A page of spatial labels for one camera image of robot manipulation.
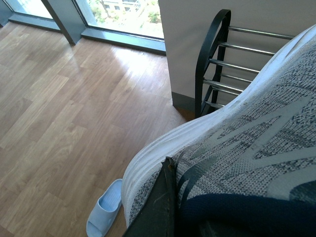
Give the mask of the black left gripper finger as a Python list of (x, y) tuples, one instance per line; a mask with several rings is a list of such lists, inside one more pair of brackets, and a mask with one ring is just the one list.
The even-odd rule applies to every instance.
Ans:
[(176, 168), (173, 159), (167, 157), (143, 208), (124, 236), (175, 236), (176, 200)]

